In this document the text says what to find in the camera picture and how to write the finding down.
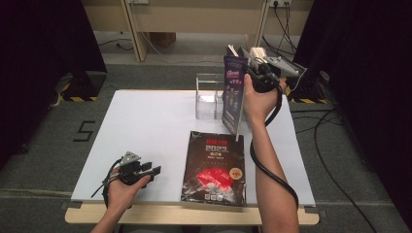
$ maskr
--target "book cover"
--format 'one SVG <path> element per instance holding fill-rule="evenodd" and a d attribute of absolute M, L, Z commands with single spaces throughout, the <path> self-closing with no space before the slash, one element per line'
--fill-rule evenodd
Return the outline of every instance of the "book cover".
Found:
<path fill-rule="evenodd" d="M 222 123 L 230 134 L 239 137 L 240 122 L 243 115 L 243 97 L 245 70 L 243 64 L 248 64 L 249 58 L 226 55 L 224 60 L 224 92 Z"/>
<path fill-rule="evenodd" d="M 190 131 L 181 200 L 246 207 L 243 136 Z"/>

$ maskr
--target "wall socket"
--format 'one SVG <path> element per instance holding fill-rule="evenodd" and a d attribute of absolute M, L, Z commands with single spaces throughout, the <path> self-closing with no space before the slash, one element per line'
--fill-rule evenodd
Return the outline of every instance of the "wall socket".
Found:
<path fill-rule="evenodd" d="M 286 3 L 289 3 L 289 7 L 292 4 L 292 0 L 276 0 L 278 1 L 278 8 L 286 8 Z M 275 0 L 270 0 L 270 7 L 273 7 L 273 3 L 275 2 Z"/>

